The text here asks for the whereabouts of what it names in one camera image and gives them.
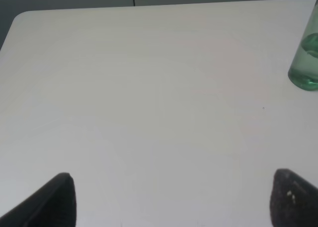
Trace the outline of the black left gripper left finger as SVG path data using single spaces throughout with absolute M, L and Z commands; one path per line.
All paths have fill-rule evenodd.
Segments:
M 75 183 L 65 172 L 0 218 L 2 227 L 75 227 L 76 223 Z

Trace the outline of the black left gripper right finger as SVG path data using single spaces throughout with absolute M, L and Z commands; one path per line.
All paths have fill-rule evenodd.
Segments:
M 318 188 L 289 169 L 276 170 L 270 218 L 274 227 L 316 227 Z

